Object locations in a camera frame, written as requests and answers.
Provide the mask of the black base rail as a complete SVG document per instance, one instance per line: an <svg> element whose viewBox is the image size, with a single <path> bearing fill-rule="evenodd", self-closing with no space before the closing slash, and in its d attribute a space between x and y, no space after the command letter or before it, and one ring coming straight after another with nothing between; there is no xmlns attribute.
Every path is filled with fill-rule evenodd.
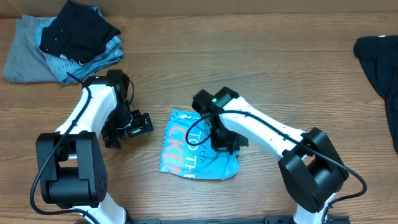
<svg viewBox="0 0 398 224"><path fill-rule="evenodd" d="M213 220L160 220L132 219L130 224L294 224L293 216L269 216L264 218L213 219Z"/></svg>

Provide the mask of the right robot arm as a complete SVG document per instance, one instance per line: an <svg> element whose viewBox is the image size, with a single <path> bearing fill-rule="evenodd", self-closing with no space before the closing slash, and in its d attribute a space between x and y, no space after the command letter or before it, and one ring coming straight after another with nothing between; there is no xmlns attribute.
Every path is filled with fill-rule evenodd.
<svg viewBox="0 0 398 224"><path fill-rule="evenodd" d="M211 146L230 154L252 141L278 163L285 188L297 203L291 216L265 217L264 223L349 223L348 216L328 213L329 203L349 174L329 137L284 125L224 87L215 95L200 90L192 108L210 124Z"/></svg>

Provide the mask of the grey folded garment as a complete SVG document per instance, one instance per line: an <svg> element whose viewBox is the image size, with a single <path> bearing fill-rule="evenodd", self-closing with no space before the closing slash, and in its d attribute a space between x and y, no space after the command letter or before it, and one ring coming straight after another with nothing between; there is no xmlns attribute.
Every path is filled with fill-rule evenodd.
<svg viewBox="0 0 398 224"><path fill-rule="evenodd" d="M17 20L16 33L2 76L10 83L58 82L34 42L35 28L49 17L23 15Z"/></svg>

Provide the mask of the folded blue denim jeans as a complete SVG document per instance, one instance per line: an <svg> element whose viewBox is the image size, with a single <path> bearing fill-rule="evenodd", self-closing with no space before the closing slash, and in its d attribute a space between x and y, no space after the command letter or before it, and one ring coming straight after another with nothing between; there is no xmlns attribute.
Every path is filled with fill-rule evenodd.
<svg viewBox="0 0 398 224"><path fill-rule="evenodd" d="M89 7L91 7L101 17L103 17L98 7ZM36 46L38 46L38 48L40 45L42 29L49 26L56 17L51 18L49 21L44 22L42 25L38 25L35 28L34 42ZM69 84L74 82L74 80L68 76L70 73L77 78L84 79L88 75L92 75L99 70L102 70L112 64L118 63L124 55L123 51L121 50L121 46L122 42L117 35L106 44L106 49L104 53L96 56L92 61L85 64L78 63L75 60L65 60L51 54L46 54L42 50L41 52L46 59L48 67L59 80L59 82Z"/></svg>

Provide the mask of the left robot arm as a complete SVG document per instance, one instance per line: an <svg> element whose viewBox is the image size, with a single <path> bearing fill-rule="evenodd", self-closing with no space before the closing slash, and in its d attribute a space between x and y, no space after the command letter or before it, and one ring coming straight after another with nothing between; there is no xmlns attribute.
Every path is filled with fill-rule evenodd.
<svg viewBox="0 0 398 224"><path fill-rule="evenodd" d="M41 215L78 213L88 223L132 223L108 193L99 138L107 148L119 149L119 140L153 132L150 116L131 109L127 92L134 84L122 70L77 82L82 96L71 115L36 140L38 173L30 206Z"/></svg>

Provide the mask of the black folded garment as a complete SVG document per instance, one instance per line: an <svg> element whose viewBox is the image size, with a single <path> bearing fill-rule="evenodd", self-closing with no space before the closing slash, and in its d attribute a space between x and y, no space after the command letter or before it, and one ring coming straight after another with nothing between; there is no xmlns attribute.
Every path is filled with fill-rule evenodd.
<svg viewBox="0 0 398 224"><path fill-rule="evenodd" d="M39 49L85 64L104 53L106 44L120 33L91 7L67 1L51 24L42 29Z"/></svg>

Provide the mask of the light blue printed t-shirt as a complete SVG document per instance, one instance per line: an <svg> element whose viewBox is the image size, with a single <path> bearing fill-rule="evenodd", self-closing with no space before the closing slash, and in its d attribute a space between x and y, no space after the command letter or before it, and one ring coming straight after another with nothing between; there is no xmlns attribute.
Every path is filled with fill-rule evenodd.
<svg viewBox="0 0 398 224"><path fill-rule="evenodd" d="M189 130L199 118L196 112L172 110L165 127L159 171L189 179L231 178L240 170L239 153L214 151L211 141L205 140L211 126L204 121Z"/></svg>

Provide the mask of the black garment at right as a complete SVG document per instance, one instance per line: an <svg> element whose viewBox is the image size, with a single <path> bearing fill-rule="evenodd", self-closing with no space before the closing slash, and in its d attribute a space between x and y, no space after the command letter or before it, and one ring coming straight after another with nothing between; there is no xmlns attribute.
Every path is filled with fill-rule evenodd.
<svg viewBox="0 0 398 224"><path fill-rule="evenodd" d="M397 36L360 37L353 52L375 92L385 102L387 124L397 149Z"/></svg>

